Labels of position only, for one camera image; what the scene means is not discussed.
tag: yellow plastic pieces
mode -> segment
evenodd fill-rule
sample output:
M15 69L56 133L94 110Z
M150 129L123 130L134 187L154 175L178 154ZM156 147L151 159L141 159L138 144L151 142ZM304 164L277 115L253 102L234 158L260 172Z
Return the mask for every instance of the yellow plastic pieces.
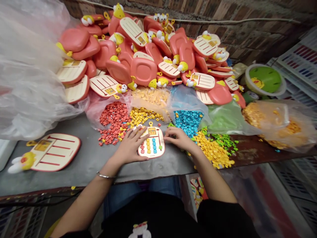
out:
M228 168L234 164L234 160L230 160L227 155L228 152L219 146L216 141L209 141L202 131L199 131L198 135L194 136L194 139L215 168Z
M132 108L130 117L131 117L131 122L127 123L128 125L130 125L130 128L133 128L134 126L138 126L139 124L143 125L149 119L164 121L164 118L161 114L158 114L151 110L147 110L144 107L141 107L140 109L137 109L135 107Z

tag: table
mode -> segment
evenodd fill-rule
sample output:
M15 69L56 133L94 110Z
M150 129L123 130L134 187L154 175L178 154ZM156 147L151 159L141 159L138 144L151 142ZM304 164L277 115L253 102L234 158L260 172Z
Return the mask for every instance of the table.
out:
M162 125L165 132L167 125ZM65 133L80 138L82 145L73 161L63 170L57 172L24 171L18 174L7 172L11 160L30 151L25 141L19 141L13 151L9 163L0 172L0 197L14 196L17 194L37 194L43 192L57 192L71 186L84 187L95 176L96 172L117 150L117 145L99 146L100 133L94 130L85 114L78 117L59 122L57 127L48 131L51 133ZM235 160L235 167L250 164L259 164L280 161L293 158L301 158L317 155L317 149L312 148L306 154L296 154L287 151L277 153L275 148L265 142L260 142L257 136L232 136L234 140L240 141L237 155L231 158ZM163 156L149 161L134 162L124 165L120 170L116 183L133 180L147 180L157 177L173 175L184 175L196 173L190 159L173 145L167 144Z

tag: green plastic bag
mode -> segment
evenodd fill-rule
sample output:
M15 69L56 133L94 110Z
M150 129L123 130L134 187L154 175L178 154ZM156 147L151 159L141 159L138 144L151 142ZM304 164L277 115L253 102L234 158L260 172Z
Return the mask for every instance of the green plastic bag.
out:
M261 130L247 123L241 113L241 107L232 100L225 105L209 105L208 115L212 124L208 128L210 134L258 135Z

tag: black shirt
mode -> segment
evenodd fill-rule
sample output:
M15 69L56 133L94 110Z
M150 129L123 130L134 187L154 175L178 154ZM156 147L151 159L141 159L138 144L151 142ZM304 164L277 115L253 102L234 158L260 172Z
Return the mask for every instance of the black shirt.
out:
M175 196L142 192L109 216L99 238L259 237L251 218L238 203L204 200L196 222ZM63 238L82 238L88 231L67 233Z

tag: silver bangle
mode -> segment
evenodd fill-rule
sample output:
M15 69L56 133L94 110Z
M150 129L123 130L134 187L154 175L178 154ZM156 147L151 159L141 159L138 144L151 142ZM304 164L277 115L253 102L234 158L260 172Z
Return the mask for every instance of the silver bangle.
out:
M100 177L103 177L103 178L107 178L107 179L110 179L110 178L114 179L114 178L116 178L116 176L111 177L111 176L101 175L101 174L99 173L99 171L97 172L97 175L100 176Z

